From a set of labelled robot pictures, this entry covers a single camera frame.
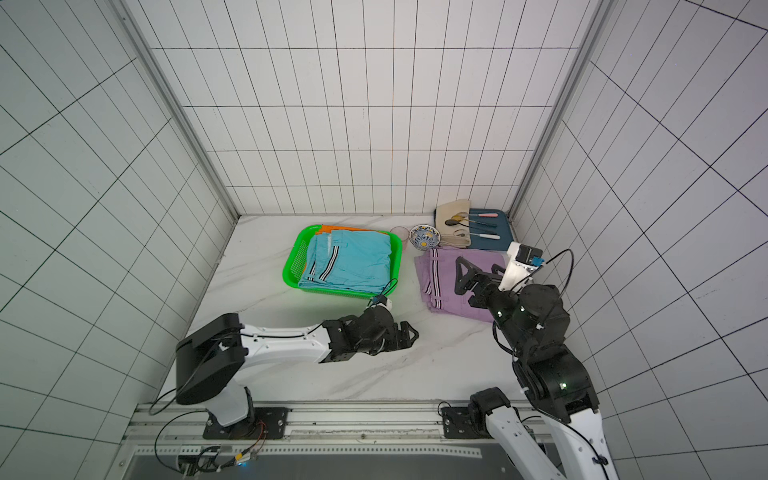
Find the teal striped pants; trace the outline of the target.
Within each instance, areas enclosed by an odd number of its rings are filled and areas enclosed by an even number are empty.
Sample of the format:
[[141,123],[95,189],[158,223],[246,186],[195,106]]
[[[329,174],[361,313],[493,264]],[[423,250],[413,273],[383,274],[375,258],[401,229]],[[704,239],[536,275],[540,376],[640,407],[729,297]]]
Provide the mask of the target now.
[[391,240],[377,231],[332,230],[308,244],[298,285],[310,290],[381,293],[391,281]]

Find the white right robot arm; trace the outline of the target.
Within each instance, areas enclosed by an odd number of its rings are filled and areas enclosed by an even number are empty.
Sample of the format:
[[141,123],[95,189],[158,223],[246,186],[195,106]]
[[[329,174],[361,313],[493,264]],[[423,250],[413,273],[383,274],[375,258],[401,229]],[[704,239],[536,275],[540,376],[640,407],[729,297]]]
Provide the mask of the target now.
[[499,266],[484,272],[459,257],[455,292],[470,293],[470,305],[492,315],[494,338],[511,356],[517,381],[549,428],[562,463],[556,465],[541,450],[498,388],[471,396],[474,426],[504,449],[525,479],[617,478],[592,380],[565,344],[570,316],[561,291],[526,279],[504,290],[504,272]]

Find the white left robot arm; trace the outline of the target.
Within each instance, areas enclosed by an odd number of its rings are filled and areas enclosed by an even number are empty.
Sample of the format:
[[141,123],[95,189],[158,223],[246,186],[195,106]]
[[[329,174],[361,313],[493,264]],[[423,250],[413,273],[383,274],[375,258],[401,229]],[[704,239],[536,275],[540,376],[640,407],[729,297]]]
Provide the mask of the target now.
[[357,354],[376,356],[409,349],[419,332],[396,322],[383,303],[359,315],[301,328],[246,325],[227,313],[182,339],[176,347],[176,390],[180,405],[202,405],[223,427],[251,416],[252,397],[236,382],[238,372],[278,363],[334,363]]

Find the orange pants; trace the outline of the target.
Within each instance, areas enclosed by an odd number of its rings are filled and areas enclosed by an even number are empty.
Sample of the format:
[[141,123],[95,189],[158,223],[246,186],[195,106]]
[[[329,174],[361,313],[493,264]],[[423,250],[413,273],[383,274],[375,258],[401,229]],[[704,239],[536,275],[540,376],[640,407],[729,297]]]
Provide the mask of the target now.
[[365,232],[365,228],[356,228],[356,227],[347,227],[347,226],[337,226],[337,225],[321,225],[320,228],[315,232],[316,235],[321,235],[324,233],[332,233],[334,231],[350,231],[350,232]]

